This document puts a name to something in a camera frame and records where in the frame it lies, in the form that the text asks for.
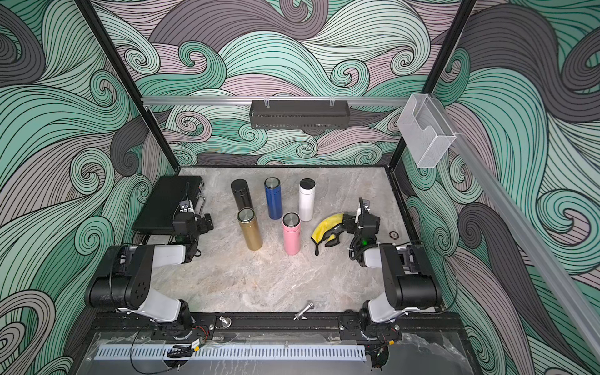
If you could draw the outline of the yellow cleaning cloth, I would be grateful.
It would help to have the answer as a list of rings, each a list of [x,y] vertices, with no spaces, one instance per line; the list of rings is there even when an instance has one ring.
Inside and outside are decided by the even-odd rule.
[[[334,228],[335,226],[339,225],[340,223],[344,224],[344,215],[347,213],[337,213],[334,214],[330,217],[327,217],[326,219],[322,220],[318,225],[317,228],[312,232],[311,235],[311,241],[312,243],[314,243],[315,246],[315,256],[319,256],[320,254],[320,245],[324,244],[323,243],[323,235],[326,231],[328,231],[331,228]]]

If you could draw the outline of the gold thermos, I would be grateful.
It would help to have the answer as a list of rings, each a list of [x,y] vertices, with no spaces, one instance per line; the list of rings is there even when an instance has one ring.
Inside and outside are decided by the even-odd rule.
[[[237,213],[237,221],[242,229],[245,243],[249,250],[257,251],[262,248],[263,240],[259,223],[254,209],[246,207]]]

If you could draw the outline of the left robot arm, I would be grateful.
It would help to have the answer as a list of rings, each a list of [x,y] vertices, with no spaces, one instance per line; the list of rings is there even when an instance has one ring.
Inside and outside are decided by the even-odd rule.
[[[177,323],[190,331],[194,319],[188,303],[151,287],[153,271],[190,263],[201,255],[198,237],[214,229],[210,214],[180,212],[173,219],[176,236],[167,245],[115,245],[106,250],[87,286],[84,301],[94,309],[135,313],[156,323]]]

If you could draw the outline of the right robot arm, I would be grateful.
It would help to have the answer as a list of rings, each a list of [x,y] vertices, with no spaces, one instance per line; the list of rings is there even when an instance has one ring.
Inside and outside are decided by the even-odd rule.
[[[351,234],[348,257],[361,267],[382,271],[384,291],[363,304],[358,312],[362,331],[377,324],[394,323],[411,313],[431,314],[442,303],[442,291],[431,271],[429,259],[411,243],[379,242],[381,218],[360,209],[356,215],[340,212],[322,220],[311,234],[315,254],[320,246],[340,244],[343,233]]]

